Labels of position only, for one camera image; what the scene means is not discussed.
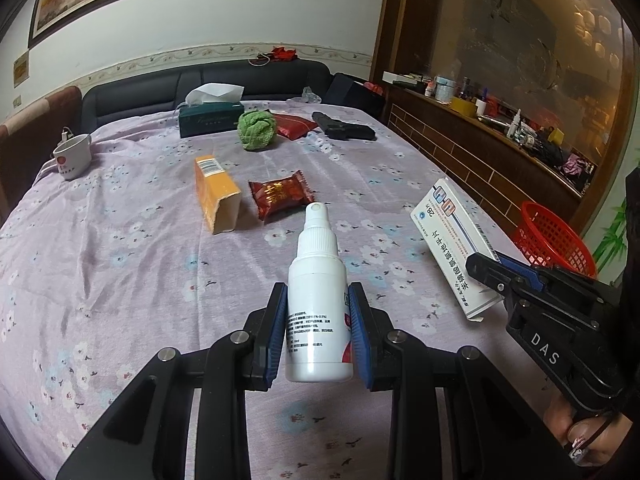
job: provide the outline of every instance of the plastic basket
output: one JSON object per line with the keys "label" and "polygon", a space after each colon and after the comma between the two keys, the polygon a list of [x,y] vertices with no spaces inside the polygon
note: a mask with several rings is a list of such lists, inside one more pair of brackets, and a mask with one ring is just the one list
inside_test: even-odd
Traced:
{"label": "plastic basket", "polygon": [[549,209],[535,202],[523,202],[522,222],[511,240],[532,265],[560,265],[596,278],[598,271],[580,237]]}

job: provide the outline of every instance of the white mug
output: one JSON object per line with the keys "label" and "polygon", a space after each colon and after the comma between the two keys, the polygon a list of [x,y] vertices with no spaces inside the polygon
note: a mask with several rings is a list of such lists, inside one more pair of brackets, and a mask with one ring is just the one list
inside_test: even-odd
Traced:
{"label": "white mug", "polygon": [[40,173],[58,167],[58,173],[65,180],[73,180],[80,176],[91,164],[91,135],[82,134],[60,142],[53,157],[46,162]]}
{"label": "white mug", "polygon": [[484,115],[484,110],[486,109],[486,101],[482,101],[482,99],[476,99],[476,115],[479,117]]}

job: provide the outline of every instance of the pink floral bedsheet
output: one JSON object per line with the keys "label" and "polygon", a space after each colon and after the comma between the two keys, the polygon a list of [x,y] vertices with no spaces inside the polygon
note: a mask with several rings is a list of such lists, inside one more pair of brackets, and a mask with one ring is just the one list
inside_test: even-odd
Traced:
{"label": "pink floral bedsheet", "polygon": [[[313,132],[249,153],[235,132],[180,139],[171,112],[122,120],[93,134],[85,176],[44,176],[0,230],[0,414],[47,479],[159,349],[210,346],[286,281],[304,213],[263,225],[247,181],[296,170],[329,204],[350,279],[373,306],[431,346],[478,346],[536,410],[545,405],[545,378],[504,331],[501,304],[466,321],[410,220],[442,171],[361,111],[287,106],[278,111],[369,124],[378,140]],[[237,229],[215,237],[194,188],[193,159],[209,153],[243,193]],[[460,193],[495,249],[517,254]],[[255,479],[384,476],[388,392],[281,374],[270,392],[248,393],[246,413]]]}

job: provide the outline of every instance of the bottle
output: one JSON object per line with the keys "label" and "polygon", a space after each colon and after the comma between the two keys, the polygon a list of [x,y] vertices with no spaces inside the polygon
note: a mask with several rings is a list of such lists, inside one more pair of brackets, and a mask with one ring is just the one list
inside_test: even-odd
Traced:
{"label": "bottle", "polygon": [[427,84],[427,88],[424,91],[424,95],[427,97],[433,97],[436,91],[436,79],[431,78],[429,83]]}
{"label": "bottle", "polygon": [[458,91],[458,95],[456,96],[457,98],[468,101],[468,95],[466,93],[468,92],[470,82],[471,79],[469,79],[468,77],[462,78],[462,85],[460,86],[460,90]]}
{"label": "bottle", "polygon": [[513,135],[516,133],[516,128],[518,127],[518,124],[520,124],[520,109],[518,108],[518,113],[515,115],[515,117],[513,118],[513,121],[511,121],[511,124],[509,126],[509,131],[507,132],[507,138],[508,139],[513,139]]}
{"label": "bottle", "polygon": [[306,207],[298,256],[289,267],[286,377],[293,383],[353,376],[347,270],[324,204]]}

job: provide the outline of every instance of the dark sofa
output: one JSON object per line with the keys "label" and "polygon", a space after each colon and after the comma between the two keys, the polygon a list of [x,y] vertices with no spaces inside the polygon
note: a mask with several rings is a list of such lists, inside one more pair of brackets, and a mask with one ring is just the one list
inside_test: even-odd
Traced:
{"label": "dark sofa", "polygon": [[253,66],[247,60],[181,66],[137,75],[89,90],[82,99],[80,133],[128,117],[175,110],[187,94],[205,83],[244,86],[244,100],[284,101],[305,86],[324,97],[333,76],[319,61],[296,59]]}

